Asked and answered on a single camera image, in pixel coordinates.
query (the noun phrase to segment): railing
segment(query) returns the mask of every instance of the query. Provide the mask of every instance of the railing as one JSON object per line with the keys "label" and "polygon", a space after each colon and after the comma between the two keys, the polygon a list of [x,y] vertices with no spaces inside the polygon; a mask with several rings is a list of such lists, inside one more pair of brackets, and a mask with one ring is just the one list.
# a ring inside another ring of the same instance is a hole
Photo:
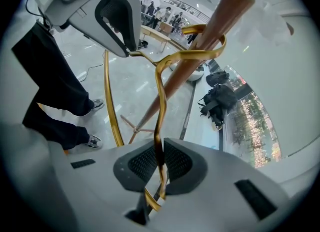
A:
{"label": "railing", "polygon": [[206,24],[210,20],[210,17],[206,16],[204,13],[200,12],[199,10],[195,9],[194,7],[191,7],[190,5],[188,5],[184,2],[181,2],[179,0],[159,0],[159,1],[166,2],[171,5],[177,6],[178,8],[180,8],[184,11],[187,11],[191,15],[194,15],[195,17],[199,18],[200,20],[202,20]]}

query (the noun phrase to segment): glass window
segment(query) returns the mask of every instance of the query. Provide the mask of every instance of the glass window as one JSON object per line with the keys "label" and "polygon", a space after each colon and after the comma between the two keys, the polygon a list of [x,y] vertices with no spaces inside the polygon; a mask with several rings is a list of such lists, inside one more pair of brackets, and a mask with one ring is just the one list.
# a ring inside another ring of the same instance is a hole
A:
{"label": "glass window", "polygon": [[258,168],[281,159],[281,150],[271,119],[247,82],[231,67],[227,81],[239,101],[225,119],[225,151]]}

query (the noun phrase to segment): sneaker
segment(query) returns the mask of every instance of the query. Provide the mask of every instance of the sneaker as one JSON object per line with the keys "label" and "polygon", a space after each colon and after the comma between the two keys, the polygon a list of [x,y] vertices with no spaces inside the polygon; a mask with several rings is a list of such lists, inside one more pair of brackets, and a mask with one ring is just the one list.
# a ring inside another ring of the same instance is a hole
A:
{"label": "sneaker", "polygon": [[102,143],[102,140],[97,136],[90,135],[89,142],[86,145],[93,149],[99,149],[99,148],[102,148],[103,143]]}
{"label": "sneaker", "polygon": [[94,99],[94,100],[92,100],[92,102],[94,103],[94,106],[91,109],[91,111],[97,111],[105,105],[104,101],[100,98]]}

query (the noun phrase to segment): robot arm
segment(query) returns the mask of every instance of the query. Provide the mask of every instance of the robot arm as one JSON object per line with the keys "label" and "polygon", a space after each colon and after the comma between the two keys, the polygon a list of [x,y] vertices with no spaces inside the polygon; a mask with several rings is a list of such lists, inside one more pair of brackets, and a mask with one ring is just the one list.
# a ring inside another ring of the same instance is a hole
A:
{"label": "robot arm", "polygon": [[[35,0],[54,27],[72,25],[87,38],[120,57],[137,49],[140,30],[139,0]],[[124,43],[106,24],[110,23],[123,37]]]}

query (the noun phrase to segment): wooden pole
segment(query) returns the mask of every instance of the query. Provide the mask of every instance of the wooden pole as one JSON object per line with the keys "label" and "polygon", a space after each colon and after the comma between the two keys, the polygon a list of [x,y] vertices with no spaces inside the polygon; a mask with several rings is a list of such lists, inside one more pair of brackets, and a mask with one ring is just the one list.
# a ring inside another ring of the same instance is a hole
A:
{"label": "wooden pole", "polygon": [[[205,30],[197,36],[189,49],[212,50],[218,44],[219,38],[232,28],[254,2],[255,0],[220,0]],[[181,60],[179,62],[164,85],[167,99],[177,91],[202,62],[198,60],[194,62]],[[158,95],[135,129],[139,131],[159,108]]]}

